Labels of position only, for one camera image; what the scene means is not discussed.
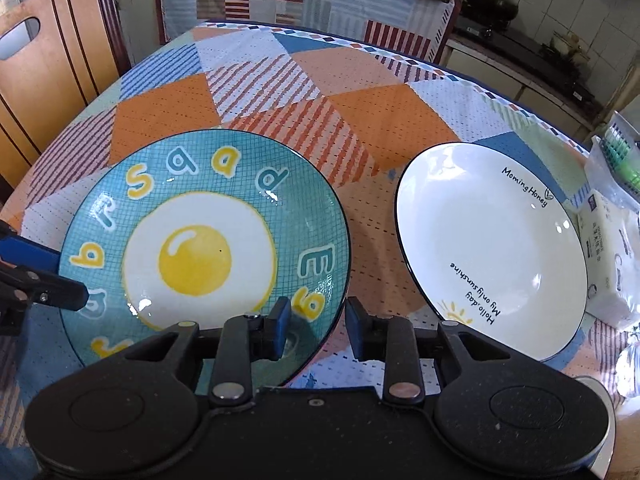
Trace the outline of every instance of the yellow circle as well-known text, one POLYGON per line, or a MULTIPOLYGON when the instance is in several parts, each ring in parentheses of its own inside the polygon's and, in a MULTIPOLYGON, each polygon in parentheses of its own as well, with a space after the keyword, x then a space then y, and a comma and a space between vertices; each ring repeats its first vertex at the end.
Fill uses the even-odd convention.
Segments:
POLYGON ((158 268, 176 292, 204 296, 219 288, 231 271, 231 251, 213 227, 190 225, 174 231, 162 244, 158 268))

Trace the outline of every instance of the patchwork cloth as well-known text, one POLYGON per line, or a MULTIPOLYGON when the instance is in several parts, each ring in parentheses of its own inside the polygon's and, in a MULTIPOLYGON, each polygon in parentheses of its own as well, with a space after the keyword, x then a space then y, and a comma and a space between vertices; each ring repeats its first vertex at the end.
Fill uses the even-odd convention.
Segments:
POLYGON ((201 20, 251 20, 322 30, 433 61, 454 2, 441 0, 161 0, 167 41, 201 20))
MULTIPOLYGON (((60 250, 71 219, 109 167, 172 134, 234 128, 279 140, 310 160, 346 212, 352 255, 348 293, 373 314, 435 326, 402 260, 394 192, 418 152, 447 141, 499 150, 535 173, 569 210, 588 184, 587 152, 545 121, 485 88, 411 57, 295 28, 205 22, 134 67, 43 153, 0 218, 60 250)), ((616 398, 624 335, 586 316, 548 362, 589 374, 616 398)), ((24 436, 37 391, 81 367, 56 309, 34 306, 20 338, 0 338, 0 478, 24 479, 35 463, 24 436)), ((356 362, 344 322, 290 386, 372 384, 383 364, 356 362)), ((428 391, 437 391, 424 362, 428 391)))

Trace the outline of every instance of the chair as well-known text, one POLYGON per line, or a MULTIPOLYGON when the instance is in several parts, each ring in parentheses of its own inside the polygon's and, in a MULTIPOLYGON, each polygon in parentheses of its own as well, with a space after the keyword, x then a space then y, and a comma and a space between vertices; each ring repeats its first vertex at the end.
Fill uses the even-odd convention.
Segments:
POLYGON ((26 0, 0 16, 0 42, 18 28, 31 41, 0 59, 0 177, 12 187, 130 69, 114 0, 26 0))

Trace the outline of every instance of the stove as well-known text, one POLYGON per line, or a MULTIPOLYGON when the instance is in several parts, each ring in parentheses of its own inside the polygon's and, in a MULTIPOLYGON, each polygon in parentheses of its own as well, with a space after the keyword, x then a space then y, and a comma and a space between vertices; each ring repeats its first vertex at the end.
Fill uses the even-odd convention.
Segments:
POLYGON ((509 28, 508 23, 492 20, 463 4, 453 31, 509 59, 531 75, 568 98, 592 120, 600 111, 593 94, 587 90, 577 67, 547 45, 509 28))

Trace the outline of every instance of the egg design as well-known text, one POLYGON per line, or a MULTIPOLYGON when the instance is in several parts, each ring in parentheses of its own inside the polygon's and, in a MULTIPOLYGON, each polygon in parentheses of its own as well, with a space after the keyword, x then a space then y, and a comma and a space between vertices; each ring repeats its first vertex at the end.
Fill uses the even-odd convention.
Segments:
POLYGON ((158 206, 135 227, 122 259, 122 281, 139 319, 155 330, 182 320, 202 329, 268 299, 276 251, 251 205, 214 192, 188 192, 158 206))

